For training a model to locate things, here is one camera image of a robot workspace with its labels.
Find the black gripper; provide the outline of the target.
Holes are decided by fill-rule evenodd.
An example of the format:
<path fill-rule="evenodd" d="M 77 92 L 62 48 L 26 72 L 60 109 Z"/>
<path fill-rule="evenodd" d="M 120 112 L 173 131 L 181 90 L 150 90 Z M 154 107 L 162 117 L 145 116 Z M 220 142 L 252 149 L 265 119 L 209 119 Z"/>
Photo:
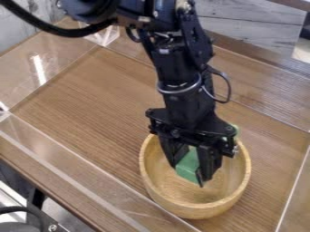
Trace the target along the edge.
<path fill-rule="evenodd" d="M 189 134 L 223 133 L 223 121 L 215 113 L 213 82 L 209 77 L 197 75 L 193 81 L 184 85 L 157 83 L 164 106 L 148 109 L 149 132 L 158 136 L 161 150 L 172 168 L 188 153 L 184 143 Z M 198 186 L 213 177 L 221 167 L 219 150 L 206 146 L 197 147 L 198 167 L 194 171 Z"/>

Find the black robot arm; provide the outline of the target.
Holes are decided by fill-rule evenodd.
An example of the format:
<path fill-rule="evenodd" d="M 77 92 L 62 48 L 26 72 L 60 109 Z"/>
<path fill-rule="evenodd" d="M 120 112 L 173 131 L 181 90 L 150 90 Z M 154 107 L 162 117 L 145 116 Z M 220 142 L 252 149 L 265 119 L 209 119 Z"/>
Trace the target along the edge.
<path fill-rule="evenodd" d="M 213 41 L 204 33 L 194 0 L 57 0 L 70 19 L 86 24 L 64 29 L 34 16 L 14 0 L 0 5 L 23 22 L 62 37 L 84 37 L 112 25 L 141 44 L 157 74 L 164 106 L 145 111 L 173 169 L 190 168 L 182 178 L 202 185 L 237 153 L 236 128 L 215 114 Z"/>

